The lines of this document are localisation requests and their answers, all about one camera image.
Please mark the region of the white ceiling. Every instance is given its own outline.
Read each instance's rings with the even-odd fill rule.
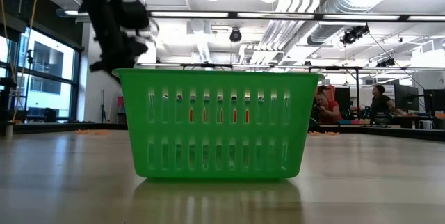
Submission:
[[[52,0],[66,9],[77,9],[80,0]],[[211,2],[207,0],[144,0],[150,10],[244,10],[244,11],[271,11],[276,8],[277,3],[264,3],[261,0],[218,0]],[[372,13],[443,13],[445,11],[445,0],[384,0],[372,9]],[[186,34],[185,19],[159,20],[161,28],[158,44],[158,56],[190,56],[197,51],[196,41],[193,36]],[[234,44],[229,41],[229,32],[218,31],[209,37],[209,49],[212,52],[238,53],[241,43],[260,41],[268,26],[265,21],[218,21],[211,20],[212,25],[224,25],[228,27],[239,27],[243,34],[243,41]],[[380,43],[385,51],[399,49],[396,58],[400,61],[407,60],[411,56],[412,48],[416,44],[408,44],[410,41],[422,40],[434,35],[445,35],[445,24],[408,24],[408,23],[370,23],[371,35]],[[320,48],[315,52],[317,58],[313,62],[318,65],[335,65],[347,59],[347,63],[362,64],[369,58],[383,54],[383,50],[370,37],[365,37],[346,51],[337,48],[338,38],[334,37],[329,45],[332,47]]]

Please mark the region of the basket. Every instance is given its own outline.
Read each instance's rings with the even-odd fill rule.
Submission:
[[[119,69],[136,173],[288,178],[319,74]]]

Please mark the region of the ceiling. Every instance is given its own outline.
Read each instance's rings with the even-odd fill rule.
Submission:
[[[77,9],[81,0],[52,0],[60,7]],[[278,2],[266,3],[262,0],[141,0],[149,10],[236,10],[236,11],[273,11],[277,10]],[[369,13],[433,13],[445,11],[445,0],[382,0]],[[196,39],[187,34],[187,19],[160,19],[159,43],[157,56],[161,59],[184,61],[187,56],[197,53]],[[208,35],[208,48],[211,53],[238,54],[240,47],[246,44],[257,45],[264,39],[264,33],[272,22],[255,20],[210,20],[210,25],[218,30],[211,30]],[[243,39],[231,43],[231,28],[240,28]],[[301,26],[290,38],[302,32]],[[411,24],[411,23],[369,23],[370,35],[350,45],[346,50],[339,47],[339,37],[343,32],[334,35],[322,47],[301,46],[289,47],[285,58],[272,56],[270,59],[282,58],[282,63],[301,65],[305,60],[315,65],[366,65],[386,51],[392,54],[397,62],[404,66],[410,65],[413,51],[422,43],[432,38],[445,36],[445,24]]]

